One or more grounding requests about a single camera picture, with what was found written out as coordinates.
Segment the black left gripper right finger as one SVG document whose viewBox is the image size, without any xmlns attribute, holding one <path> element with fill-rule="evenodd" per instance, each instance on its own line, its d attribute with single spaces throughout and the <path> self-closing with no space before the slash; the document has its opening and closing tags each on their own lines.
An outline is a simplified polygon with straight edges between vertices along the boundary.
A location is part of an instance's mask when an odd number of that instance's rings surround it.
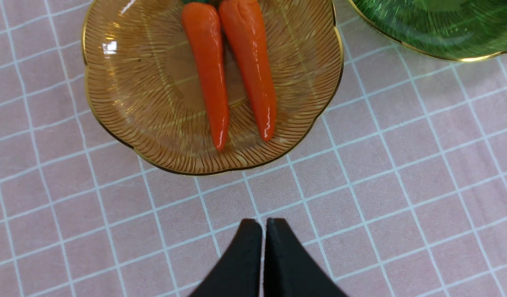
<svg viewBox="0 0 507 297">
<path fill-rule="evenodd" d="M 264 296 L 345 297 L 347 294 L 308 254 L 285 219 L 268 218 Z"/>
</svg>

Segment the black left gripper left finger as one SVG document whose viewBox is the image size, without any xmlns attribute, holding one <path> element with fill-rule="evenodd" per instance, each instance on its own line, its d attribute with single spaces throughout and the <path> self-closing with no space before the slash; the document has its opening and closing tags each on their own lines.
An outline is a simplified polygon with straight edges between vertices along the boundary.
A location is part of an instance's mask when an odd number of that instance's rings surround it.
<svg viewBox="0 0 507 297">
<path fill-rule="evenodd" d="M 259 296 L 262 239 L 256 220 L 242 220 L 227 250 L 190 296 Z"/>
</svg>

